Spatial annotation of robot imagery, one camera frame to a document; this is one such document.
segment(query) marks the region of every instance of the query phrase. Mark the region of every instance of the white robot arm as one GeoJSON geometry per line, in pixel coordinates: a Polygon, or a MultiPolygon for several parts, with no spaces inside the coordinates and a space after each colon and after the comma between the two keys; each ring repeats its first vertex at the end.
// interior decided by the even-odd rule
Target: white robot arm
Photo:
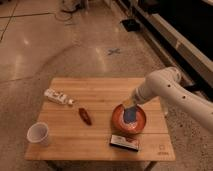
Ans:
{"type": "Polygon", "coordinates": [[[132,93],[136,104],[144,104],[160,96],[188,113],[213,133],[213,103],[196,96],[179,85],[181,73],[175,67],[154,71],[132,93]]]}

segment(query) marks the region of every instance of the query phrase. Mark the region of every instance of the tiled floor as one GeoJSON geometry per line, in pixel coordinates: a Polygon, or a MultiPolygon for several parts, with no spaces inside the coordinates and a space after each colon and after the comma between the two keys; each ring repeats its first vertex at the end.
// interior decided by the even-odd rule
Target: tiled floor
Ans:
{"type": "MultiPolygon", "coordinates": [[[[50,170],[43,162],[25,161],[26,132],[36,121],[43,92],[53,77],[143,77],[163,68],[142,33],[126,32],[118,6],[90,1],[88,10],[67,22],[56,20],[59,0],[12,0],[0,6],[0,17],[12,18],[0,43],[0,170],[50,170]],[[120,54],[108,55],[119,48],[120,54]]],[[[0,18],[0,36],[9,19],[0,18]]],[[[167,123],[176,162],[153,170],[213,170],[212,135],[169,105],[167,123]]],[[[143,163],[73,162],[69,170],[142,170],[143,163]]]]}

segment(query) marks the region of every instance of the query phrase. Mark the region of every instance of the white mug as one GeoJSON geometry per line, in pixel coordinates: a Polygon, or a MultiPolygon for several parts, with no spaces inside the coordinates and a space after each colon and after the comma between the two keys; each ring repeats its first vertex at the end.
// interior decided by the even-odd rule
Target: white mug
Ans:
{"type": "Polygon", "coordinates": [[[27,132],[27,139],[31,143],[49,146],[50,137],[48,125],[44,122],[33,124],[27,132]]]}

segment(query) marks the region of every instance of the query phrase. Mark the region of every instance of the wooden table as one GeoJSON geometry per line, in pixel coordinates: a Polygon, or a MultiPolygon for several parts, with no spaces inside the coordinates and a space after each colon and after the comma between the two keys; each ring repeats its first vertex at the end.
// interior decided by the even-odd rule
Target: wooden table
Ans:
{"type": "Polygon", "coordinates": [[[44,101],[38,121],[50,129],[51,145],[29,144],[27,160],[94,160],[94,161],[174,161],[175,155],[158,98],[142,106],[147,116],[141,134],[140,151],[132,152],[109,146],[111,134],[119,134],[111,125],[115,106],[131,95],[143,78],[54,78],[50,88],[76,100],[73,107],[44,101]],[[84,107],[92,126],[78,114],[84,107]]]}

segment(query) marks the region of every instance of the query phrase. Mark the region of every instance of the orange bowl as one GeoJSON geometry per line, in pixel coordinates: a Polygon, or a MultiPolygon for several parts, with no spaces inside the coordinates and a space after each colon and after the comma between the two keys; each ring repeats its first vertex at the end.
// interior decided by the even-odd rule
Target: orange bowl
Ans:
{"type": "Polygon", "coordinates": [[[126,124],[123,120],[124,107],[122,104],[118,105],[112,114],[112,123],[116,129],[126,134],[141,133],[146,125],[146,115],[143,109],[138,105],[136,111],[136,122],[126,124]]]}

